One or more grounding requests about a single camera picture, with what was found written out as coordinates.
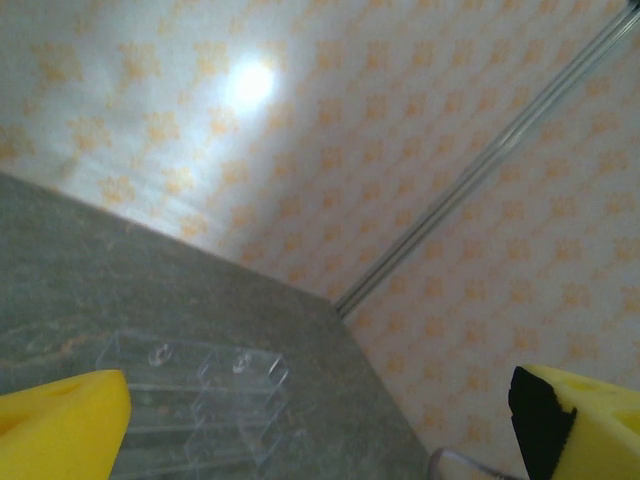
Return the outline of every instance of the metal pole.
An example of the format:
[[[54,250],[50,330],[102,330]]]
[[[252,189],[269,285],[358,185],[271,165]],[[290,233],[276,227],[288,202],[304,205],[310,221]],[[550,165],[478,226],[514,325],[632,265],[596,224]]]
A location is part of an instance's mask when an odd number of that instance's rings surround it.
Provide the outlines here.
[[[630,2],[502,131],[335,304],[345,318],[442,220],[498,167],[569,91],[640,20],[640,0]]]

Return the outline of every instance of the patterned wallpaper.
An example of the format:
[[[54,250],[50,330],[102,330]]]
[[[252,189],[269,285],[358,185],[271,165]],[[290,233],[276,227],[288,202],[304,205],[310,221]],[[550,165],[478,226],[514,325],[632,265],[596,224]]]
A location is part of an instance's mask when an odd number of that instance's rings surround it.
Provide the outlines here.
[[[0,0],[0,170],[336,299],[624,3]]]
[[[640,32],[348,319],[429,449],[524,474],[518,364],[640,389],[638,59]]]

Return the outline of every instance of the marble surface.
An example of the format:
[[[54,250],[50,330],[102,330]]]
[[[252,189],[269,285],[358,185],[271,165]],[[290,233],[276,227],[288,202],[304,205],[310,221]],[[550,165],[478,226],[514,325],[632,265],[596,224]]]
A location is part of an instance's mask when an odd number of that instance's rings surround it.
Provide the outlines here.
[[[0,393],[92,370],[117,329],[274,350],[292,400],[272,478],[425,478],[325,300],[4,176],[0,232]]]

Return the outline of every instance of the gray countertop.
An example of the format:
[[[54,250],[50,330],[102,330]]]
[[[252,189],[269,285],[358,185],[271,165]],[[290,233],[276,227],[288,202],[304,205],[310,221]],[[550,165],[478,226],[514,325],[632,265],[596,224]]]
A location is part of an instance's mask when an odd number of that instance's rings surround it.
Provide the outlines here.
[[[281,352],[282,479],[420,479],[427,455],[323,299],[0,176],[0,393],[90,371],[133,329]]]

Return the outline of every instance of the wallpaper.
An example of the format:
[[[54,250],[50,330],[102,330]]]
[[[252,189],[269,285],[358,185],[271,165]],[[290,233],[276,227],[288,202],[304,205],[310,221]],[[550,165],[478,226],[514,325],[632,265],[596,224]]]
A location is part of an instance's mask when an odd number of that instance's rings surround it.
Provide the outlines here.
[[[524,474],[518,364],[640,389],[639,58],[636,30],[348,319],[428,449]]]
[[[0,170],[336,299],[624,0],[0,0]]]

